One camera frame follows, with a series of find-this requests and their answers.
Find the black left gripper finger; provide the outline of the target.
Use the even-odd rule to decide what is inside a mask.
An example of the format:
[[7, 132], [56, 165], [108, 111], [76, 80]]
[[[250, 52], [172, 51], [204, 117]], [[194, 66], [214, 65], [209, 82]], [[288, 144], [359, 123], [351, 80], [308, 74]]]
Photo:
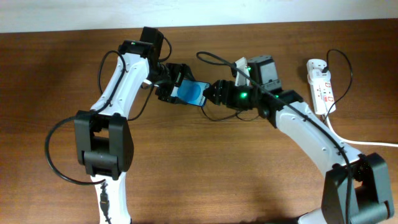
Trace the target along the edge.
[[187, 64], [185, 63], [181, 64], [180, 73], [181, 73], [180, 76], [181, 80], [195, 81], [195, 77], [193, 76], [191, 68]]
[[181, 105], [186, 105], [187, 102], [181, 100], [179, 97], [176, 96], [170, 96], [168, 97], [168, 102], [171, 104], [181, 104]]

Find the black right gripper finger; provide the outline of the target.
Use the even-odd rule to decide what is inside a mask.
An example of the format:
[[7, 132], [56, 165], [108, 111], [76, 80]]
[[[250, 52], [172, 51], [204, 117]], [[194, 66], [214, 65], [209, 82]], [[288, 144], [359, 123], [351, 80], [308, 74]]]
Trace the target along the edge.
[[210, 100], [215, 105], [225, 105], [226, 104], [226, 95], [223, 93], [211, 93], [206, 92], [203, 93], [207, 100]]
[[230, 81], [227, 80], [217, 80], [210, 87], [210, 90], [212, 92], [228, 92], [229, 89], [230, 89]]

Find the blue Galaxy smartphone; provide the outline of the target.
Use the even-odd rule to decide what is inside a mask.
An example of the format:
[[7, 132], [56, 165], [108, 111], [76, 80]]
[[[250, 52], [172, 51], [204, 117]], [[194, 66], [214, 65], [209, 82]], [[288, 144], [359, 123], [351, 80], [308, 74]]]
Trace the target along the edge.
[[189, 105], [203, 107], [206, 97], [203, 92], [210, 87], [209, 83], [183, 80], [177, 90], [177, 97]]

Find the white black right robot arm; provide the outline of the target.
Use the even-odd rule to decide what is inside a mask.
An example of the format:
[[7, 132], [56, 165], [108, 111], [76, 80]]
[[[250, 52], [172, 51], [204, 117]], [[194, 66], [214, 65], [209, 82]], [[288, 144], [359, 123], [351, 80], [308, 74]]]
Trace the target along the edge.
[[365, 155], [333, 134], [297, 92], [283, 90], [277, 77], [261, 70], [270, 59], [258, 57], [239, 68], [217, 55], [213, 58], [246, 81], [218, 80], [204, 95], [234, 110], [257, 109], [298, 144], [324, 176], [320, 208], [281, 223], [379, 223], [394, 216], [389, 171], [379, 154]]

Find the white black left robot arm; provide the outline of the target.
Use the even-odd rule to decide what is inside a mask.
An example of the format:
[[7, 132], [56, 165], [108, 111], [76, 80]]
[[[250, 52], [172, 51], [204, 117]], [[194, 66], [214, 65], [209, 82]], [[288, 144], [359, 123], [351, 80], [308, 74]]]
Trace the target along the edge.
[[163, 33], [144, 27], [139, 40], [125, 40], [117, 49], [118, 63], [107, 87], [89, 111], [74, 121], [78, 162], [94, 184], [101, 223], [131, 223], [127, 209], [126, 174], [134, 155], [128, 122], [143, 83], [158, 99], [185, 104], [176, 89], [190, 68], [160, 57]]

